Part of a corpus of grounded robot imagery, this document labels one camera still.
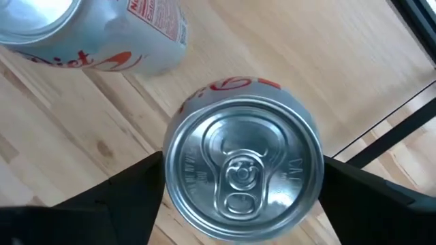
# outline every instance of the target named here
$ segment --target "aluminum can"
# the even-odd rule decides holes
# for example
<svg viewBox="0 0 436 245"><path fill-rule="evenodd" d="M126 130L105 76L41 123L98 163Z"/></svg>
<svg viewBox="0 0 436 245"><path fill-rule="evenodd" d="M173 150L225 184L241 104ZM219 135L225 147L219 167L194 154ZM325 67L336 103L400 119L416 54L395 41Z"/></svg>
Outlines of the aluminum can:
<svg viewBox="0 0 436 245"><path fill-rule="evenodd" d="M196 91L172 118L163 155L177 210L200 231L235 242L267 240L298 224L324 175L311 115L261 78Z"/></svg>
<svg viewBox="0 0 436 245"><path fill-rule="evenodd" d="M0 44L52 67L156 74L185 54L176 0L0 0Z"/></svg>

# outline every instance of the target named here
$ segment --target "can lid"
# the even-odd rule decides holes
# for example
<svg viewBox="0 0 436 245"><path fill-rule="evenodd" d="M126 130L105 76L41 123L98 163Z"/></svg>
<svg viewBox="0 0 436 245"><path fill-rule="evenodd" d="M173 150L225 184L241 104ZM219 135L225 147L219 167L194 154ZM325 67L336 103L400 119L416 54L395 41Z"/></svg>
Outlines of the can lid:
<svg viewBox="0 0 436 245"><path fill-rule="evenodd" d="M243 242L276 236L304 218L324 173L320 143L297 113L235 99L190 116L167 153L167 185L201 231Z"/></svg>
<svg viewBox="0 0 436 245"><path fill-rule="evenodd" d="M0 42L45 36L63 24L80 0L0 0Z"/></svg>

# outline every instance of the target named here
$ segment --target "black object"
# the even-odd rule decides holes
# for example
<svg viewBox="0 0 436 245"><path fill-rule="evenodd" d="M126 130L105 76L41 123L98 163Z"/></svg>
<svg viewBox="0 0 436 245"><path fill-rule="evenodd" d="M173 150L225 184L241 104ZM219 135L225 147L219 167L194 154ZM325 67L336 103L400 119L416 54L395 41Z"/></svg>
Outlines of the black object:
<svg viewBox="0 0 436 245"><path fill-rule="evenodd" d="M156 152L53 208L1 208L0 244L147 244L164 193L161 159Z"/></svg>
<svg viewBox="0 0 436 245"><path fill-rule="evenodd" d="M320 203L342 244L436 244L436 199L324 157Z"/></svg>
<svg viewBox="0 0 436 245"><path fill-rule="evenodd" d="M427 0L389 0L389 2L393 4L436 64L436 14Z"/></svg>
<svg viewBox="0 0 436 245"><path fill-rule="evenodd" d="M432 99L404 121L389 130L389 132L375 140L374 143L348 160L347 163L354 167L363 168L435 116L436 99Z"/></svg>

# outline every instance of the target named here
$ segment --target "nutrition label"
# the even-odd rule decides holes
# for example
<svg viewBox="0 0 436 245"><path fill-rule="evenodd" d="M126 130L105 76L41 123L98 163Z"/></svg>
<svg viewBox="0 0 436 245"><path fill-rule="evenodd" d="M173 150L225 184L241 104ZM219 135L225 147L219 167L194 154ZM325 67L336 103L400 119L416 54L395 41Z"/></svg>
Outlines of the nutrition label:
<svg viewBox="0 0 436 245"><path fill-rule="evenodd" d="M171 40L186 45L186 20L175 0L129 0L127 10Z"/></svg>

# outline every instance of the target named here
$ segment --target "soda can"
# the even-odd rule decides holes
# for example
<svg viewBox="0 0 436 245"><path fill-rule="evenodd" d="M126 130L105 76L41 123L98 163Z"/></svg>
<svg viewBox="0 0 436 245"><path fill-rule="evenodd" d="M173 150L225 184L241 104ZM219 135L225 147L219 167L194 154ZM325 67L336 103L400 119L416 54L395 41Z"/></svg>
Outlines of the soda can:
<svg viewBox="0 0 436 245"><path fill-rule="evenodd" d="M0 0L0 44L52 67L156 74L183 58L187 23L176 0Z"/></svg>
<svg viewBox="0 0 436 245"><path fill-rule="evenodd" d="M267 240L298 224L324 175L311 115L261 78L196 91L172 118L163 154L177 210L200 231L235 242Z"/></svg>

